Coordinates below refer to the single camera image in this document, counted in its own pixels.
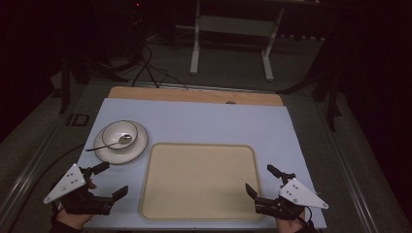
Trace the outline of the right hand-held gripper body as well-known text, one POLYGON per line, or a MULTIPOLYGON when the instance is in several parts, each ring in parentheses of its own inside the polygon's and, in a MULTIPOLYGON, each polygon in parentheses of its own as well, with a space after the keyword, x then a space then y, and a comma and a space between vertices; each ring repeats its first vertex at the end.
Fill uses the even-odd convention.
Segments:
POLYGON ((303 221, 300 217, 306 208, 328 209, 328 203, 312 192, 298 179, 289 180, 278 192, 276 199, 258 197, 254 193, 255 210, 258 214, 283 220, 303 221))

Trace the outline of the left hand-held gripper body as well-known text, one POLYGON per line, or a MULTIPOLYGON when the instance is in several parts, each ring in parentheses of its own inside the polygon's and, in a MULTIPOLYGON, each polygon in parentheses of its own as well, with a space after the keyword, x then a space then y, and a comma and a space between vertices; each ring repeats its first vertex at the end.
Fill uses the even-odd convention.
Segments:
POLYGON ((108 215, 113 206, 112 197, 95 196, 89 191, 92 167, 73 164, 44 198, 45 204, 59 202, 68 214, 108 215))

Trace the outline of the white plate with dark rim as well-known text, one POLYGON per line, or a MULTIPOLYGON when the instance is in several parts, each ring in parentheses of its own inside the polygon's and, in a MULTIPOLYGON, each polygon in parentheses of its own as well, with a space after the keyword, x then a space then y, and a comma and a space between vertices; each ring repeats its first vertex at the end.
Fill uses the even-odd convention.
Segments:
MULTIPOLYGON (((100 160, 107 161, 111 164, 122 164, 122 163, 127 163, 135 159, 136 157, 138 157, 140 154, 143 153, 143 151, 145 150, 149 142, 148 132, 145 129, 145 127, 141 125, 140 123, 136 121, 132 121, 132 120, 129 120, 129 121, 131 121, 137 127, 138 136, 137 136, 136 141, 131 146, 127 147, 124 150, 111 150, 111 149, 96 150, 94 153, 100 160)), ((101 139, 103 129, 97 134, 94 140, 94 144, 92 146, 93 148, 105 146, 101 139)))

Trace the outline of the metal spoon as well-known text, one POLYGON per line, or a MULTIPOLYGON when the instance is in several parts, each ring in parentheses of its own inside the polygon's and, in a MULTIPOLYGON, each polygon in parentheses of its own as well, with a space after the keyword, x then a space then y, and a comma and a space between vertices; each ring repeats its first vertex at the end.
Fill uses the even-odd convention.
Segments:
POLYGON ((111 150, 120 150, 127 147, 132 141, 132 136, 128 134, 124 134, 119 137, 119 139, 112 144, 95 147, 93 149, 87 149, 87 151, 95 151, 95 150, 102 150, 102 149, 111 149, 111 150))

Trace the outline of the white bowl with dark rim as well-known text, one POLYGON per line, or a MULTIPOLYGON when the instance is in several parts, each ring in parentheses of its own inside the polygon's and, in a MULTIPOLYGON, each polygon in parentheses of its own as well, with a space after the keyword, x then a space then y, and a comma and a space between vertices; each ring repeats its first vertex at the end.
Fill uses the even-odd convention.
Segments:
POLYGON ((129 147, 137 139, 137 136, 138 136, 137 127, 131 121, 128 121, 128 120, 116 121, 116 122, 109 124, 103 129, 101 139, 104 145, 109 145, 109 144, 115 143, 119 139, 119 137, 124 134, 128 134, 132 136, 132 141, 127 146, 129 147))

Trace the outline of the beige rectangular tray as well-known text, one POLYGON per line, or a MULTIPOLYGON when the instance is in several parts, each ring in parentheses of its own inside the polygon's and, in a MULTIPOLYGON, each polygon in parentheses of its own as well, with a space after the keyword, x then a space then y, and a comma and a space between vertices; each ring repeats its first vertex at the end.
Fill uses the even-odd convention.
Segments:
POLYGON ((255 152, 246 145, 158 143, 140 213, 148 220, 259 220, 248 185, 260 191, 255 152))

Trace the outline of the person's left hand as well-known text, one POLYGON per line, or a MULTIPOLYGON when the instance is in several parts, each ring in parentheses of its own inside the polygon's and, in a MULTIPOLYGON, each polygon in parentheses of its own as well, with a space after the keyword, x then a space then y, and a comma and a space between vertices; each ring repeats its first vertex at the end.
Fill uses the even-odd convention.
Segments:
POLYGON ((56 216, 57 221, 77 230, 82 230, 84 228, 84 225, 88 223, 92 218, 93 215, 68 214, 64 209, 62 209, 56 216))

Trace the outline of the person's right hand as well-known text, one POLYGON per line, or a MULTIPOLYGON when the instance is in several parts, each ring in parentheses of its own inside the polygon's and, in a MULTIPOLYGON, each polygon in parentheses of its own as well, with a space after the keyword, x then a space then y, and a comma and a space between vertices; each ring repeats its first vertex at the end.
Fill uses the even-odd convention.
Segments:
POLYGON ((283 220, 276 218, 277 229, 279 233, 296 233, 304 227, 299 220, 283 220))

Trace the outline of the light blue table mat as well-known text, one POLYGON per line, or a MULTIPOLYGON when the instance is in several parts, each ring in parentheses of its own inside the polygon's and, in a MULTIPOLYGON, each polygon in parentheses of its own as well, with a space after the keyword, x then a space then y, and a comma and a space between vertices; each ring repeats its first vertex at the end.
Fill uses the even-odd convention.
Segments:
POLYGON ((150 101, 107 98, 91 128, 78 164, 90 167, 100 163, 93 149, 97 134, 119 120, 132 120, 145 127, 149 142, 142 154, 94 177, 95 194, 106 196, 128 186, 107 216, 95 216, 86 224, 91 230, 263 230, 276 226, 271 216, 259 220, 148 220, 140 213, 151 149, 158 143, 246 145, 255 152, 259 196, 274 199, 284 186, 267 169, 294 173, 310 190, 314 188, 305 159, 284 107, 239 104, 213 104, 177 101, 150 101))

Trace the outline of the black tripod stand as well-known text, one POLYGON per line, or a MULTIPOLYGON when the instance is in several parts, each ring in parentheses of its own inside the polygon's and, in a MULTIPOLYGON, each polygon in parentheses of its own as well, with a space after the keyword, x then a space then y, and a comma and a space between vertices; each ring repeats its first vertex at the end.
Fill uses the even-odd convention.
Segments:
POLYGON ((337 59, 340 57, 339 50, 335 50, 339 44, 339 34, 336 30, 331 30, 309 68, 304 80, 291 87, 278 90, 278 94, 291 94, 306 86, 315 84, 312 92, 312 99, 321 102, 327 99, 326 123, 329 129, 334 132, 334 118, 336 111, 336 101, 340 74, 336 68, 337 59))

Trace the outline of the wooden table board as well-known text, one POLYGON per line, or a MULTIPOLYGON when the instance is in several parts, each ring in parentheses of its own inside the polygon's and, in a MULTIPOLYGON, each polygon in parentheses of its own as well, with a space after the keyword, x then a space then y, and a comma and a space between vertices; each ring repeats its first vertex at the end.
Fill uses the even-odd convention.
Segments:
POLYGON ((277 94, 217 91, 217 90, 189 90, 179 88, 155 87, 128 87, 115 86, 108 95, 109 98, 180 101, 196 103, 239 104, 258 106, 283 106, 283 100, 277 94))

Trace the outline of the white metal stand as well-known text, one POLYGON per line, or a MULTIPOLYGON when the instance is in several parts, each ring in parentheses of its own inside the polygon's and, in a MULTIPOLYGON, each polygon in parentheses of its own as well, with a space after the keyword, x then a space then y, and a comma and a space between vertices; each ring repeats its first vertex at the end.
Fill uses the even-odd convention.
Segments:
POLYGON ((248 36, 265 37, 268 44, 261 51, 261 61, 265 78, 268 82, 274 81, 269 55, 280 27, 285 9, 280 8, 273 21, 254 20, 236 17, 218 17, 201 14, 201 0, 196 0, 194 19, 194 44, 192 49, 189 72, 196 75, 198 72, 200 54, 200 32, 218 32, 248 36))

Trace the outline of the black floor bracket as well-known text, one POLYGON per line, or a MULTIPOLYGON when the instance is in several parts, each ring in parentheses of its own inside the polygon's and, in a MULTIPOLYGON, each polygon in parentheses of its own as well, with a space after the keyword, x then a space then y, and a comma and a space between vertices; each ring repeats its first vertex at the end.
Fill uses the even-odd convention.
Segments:
POLYGON ((87 126, 89 122, 89 115, 71 114, 66 122, 67 126, 83 127, 87 126))

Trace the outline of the metal floor rail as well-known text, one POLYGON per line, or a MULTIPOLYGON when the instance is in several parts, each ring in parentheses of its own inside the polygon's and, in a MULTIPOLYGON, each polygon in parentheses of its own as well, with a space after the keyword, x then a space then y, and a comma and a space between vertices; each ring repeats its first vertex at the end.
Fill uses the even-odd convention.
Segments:
POLYGON ((351 196, 354 207, 357 211, 357 215, 360 219, 364 233, 379 233, 377 225, 371 215, 371 212, 367 206, 363 193, 358 185, 358 182, 354 176, 354 173, 348 163, 346 154, 339 143, 336 133, 333 132, 326 120, 327 104, 324 102, 314 103, 318 115, 321 118, 323 128, 327 132, 328 137, 331 139, 335 152, 337 153, 337 162, 342 173, 343 180, 347 186, 349 194, 351 196))
POLYGON ((15 131, 6 145, 0 145, 0 231, 14 221, 61 126, 60 122, 44 128, 29 124, 27 130, 15 131))

